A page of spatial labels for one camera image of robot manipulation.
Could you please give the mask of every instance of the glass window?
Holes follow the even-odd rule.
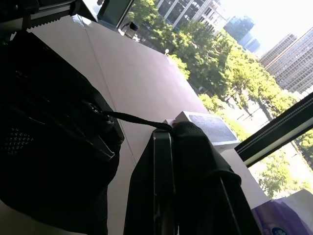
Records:
[[[313,130],[249,167],[271,198],[287,197],[301,189],[313,193]]]
[[[313,88],[313,79],[301,76],[313,67],[304,60],[313,57],[311,21],[300,20],[309,19],[307,9],[308,2],[291,11],[286,4],[268,8],[261,0],[178,0],[176,5],[134,0],[124,22],[140,26],[139,43],[163,54],[168,49],[208,111],[244,141]],[[290,19],[294,14],[301,23]]]
[[[207,9],[207,11],[205,12],[205,15],[208,16],[211,11],[212,11],[212,9],[209,7],[209,8]]]
[[[161,16],[165,16],[167,11],[170,9],[171,5],[173,4],[173,1],[170,0],[164,0],[158,9],[158,12]]]

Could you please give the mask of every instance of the box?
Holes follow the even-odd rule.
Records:
[[[166,123],[171,125],[181,121],[190,121],[201,128],[219,153],[240,144],[236,135],[219,116],[183,111],[175,120],[166,120]]]

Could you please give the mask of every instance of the building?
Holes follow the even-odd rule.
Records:
[[[248,32],[239,42],[239,45],[246,45],[248,42],[250,42],[251,40],[253,40],[253,36],[251,35],[250,32]]]
[[[273,59],[265,69],[282,89],[304,92],[313,85],[313,28]]]
[[[176,29],[193,20],[219,32],[227,23],[219,0],[159,0],[157,7],[160,15]]]
[[[254,22],[249,16],[234,16],[225,26],[224,29],[237,42],[243,39],[253,28]]]
[[[260,45],[259,41],[253,38],[244,45],[244,49],[250,51],[251,53],[255,53],[260,48]]]
[[[274,46],[270,51],[265,53],[259,60],[259,62],[266,67],[272,62],[277,56],[279,56],[285,49],[287,49],[293,42],[297,40],[297,36],[293,34],[288,34],[283,38],[276,46]]]
[[[250,51],[251,53],[257,52],[261,44],[257,39],[255,39],[250,32],[248,32],[239,42],[239,45],[242,45],[244,49]]]

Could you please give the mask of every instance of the black backpack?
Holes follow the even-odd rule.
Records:
[[[102,95],[39,40],[0,47],[0,199],[43,223],[107,234],[107,187],[124,136]]]

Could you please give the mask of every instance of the white table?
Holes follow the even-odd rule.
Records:
[[[160,122],[174,119],[181,111],[207,113],[188,82],[165,55],[99,24],[82,27],[71,17],[64,17],[31,31],[82,73],[118,112]],[[124,121],[120,124],[126,139],[116,177],[109,185],[109,235],[123,234],[130,176],[153,130]],[[250,207],[268,201],[238,154],[228,150],[222,155],[242,177],[242,188]],[[20,224],[18,229],[11,224],[5,226],[9,231],[5,233],[0,226],[0,234],[19,235],[22,227],[29,228],[24,229],[22,234],[25,235],[74,234],[36,222],[3,204],[0,206],[6,211],[0,212],[0,225],[6,215],[12,215],[12,223]]]

